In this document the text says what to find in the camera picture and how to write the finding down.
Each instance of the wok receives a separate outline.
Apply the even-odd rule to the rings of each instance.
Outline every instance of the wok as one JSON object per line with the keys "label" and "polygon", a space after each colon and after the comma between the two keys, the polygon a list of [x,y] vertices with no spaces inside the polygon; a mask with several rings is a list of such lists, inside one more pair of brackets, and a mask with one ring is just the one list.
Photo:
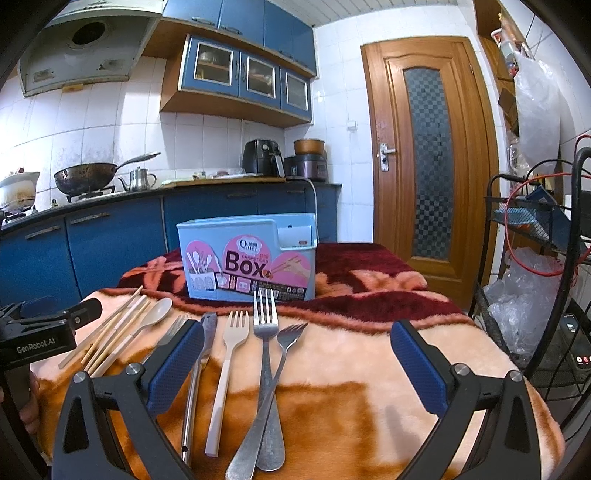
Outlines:
{"label": "wok", "polygon": [[115,178],[117,170],[121,167],[149,160],[157,155],[160,155],[160,152],[145,153],[123,162],[119,166],[114,163],[83,163],[64,168],[54,174],[53,178],[55,178],[56,186],[60,192],[76,197],[105,188]]}

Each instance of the blue gripper pad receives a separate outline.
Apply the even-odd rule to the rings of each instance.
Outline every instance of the blue gripper pad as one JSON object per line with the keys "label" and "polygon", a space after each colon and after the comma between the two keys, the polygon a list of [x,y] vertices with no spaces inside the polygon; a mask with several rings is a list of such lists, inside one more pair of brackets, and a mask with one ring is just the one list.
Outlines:
{"label": "blue gripper pad", "polygon": [[392,325],[390,344],[425,410],[442,417],[454,385],[451,364],[438,348],[423,340],[408,320]]}
{"label": "blue gripper pad", "polygon": [[167,411],[203,350],[203,325],[187,320],[169,343],[159,346],[144,364],[141,390],[152,417]]}

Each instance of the pan handle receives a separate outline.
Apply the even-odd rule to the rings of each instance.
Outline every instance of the pan handle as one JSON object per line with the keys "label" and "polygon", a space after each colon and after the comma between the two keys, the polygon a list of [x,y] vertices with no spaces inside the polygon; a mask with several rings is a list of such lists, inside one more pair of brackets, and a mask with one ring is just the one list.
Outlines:
{"label": "pan handle", "polygon": [[130,163],[137,163],[140,161],[146,161],[146,160],[149,160],[150,158],[157,157],[158,155],[160,155],[160,152],[145,153],[143,155],[140,155],[139,157],[135,157],[135,158],[132,158],[131,160],[124,161],[121,165],[119,165],[115,169],[115,173],[117,172],[117,170],[119,170],[121,167],[123,167],[125,165],[129,165]]}

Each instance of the kettle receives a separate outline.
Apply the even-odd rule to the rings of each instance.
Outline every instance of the kettle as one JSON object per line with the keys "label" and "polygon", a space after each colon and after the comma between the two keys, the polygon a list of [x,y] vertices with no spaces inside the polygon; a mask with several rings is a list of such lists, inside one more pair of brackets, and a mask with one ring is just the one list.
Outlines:
{"label": "kettle", "polygon": [[[150,185],[148,181],[148,177],[154,177],[154,183]],[[156,185],[157,178],[156,175],[153,173],[148,173],[147,168],[138,167],[135,170],[129,172],[129,185],[125,183],[125,180],[121,177],[118,177],[119,181],[123,185],[123,188],[126,192],[143,192],[144,190],[149,190],[154,185]]]}

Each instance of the range hood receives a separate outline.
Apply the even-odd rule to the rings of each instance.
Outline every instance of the range hood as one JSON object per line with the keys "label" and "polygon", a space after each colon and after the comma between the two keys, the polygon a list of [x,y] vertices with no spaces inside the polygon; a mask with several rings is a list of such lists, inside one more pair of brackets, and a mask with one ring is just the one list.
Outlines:
{"label": "range hood", "polygon": [[70,0],[64,10],[48,24],[114,15],[161,17],[167,0]]}
{"label": "range hood", "polygon": [[96,9],[83,18],[62,12],[67,21],[41,30],[18,63],[24,96],[79,83],[129,80],[161,13],[148,15],[144,10],[142,15],[130,15],[126,10],[125,15],[120,11],[98,16],[98,12],[108,11]]}

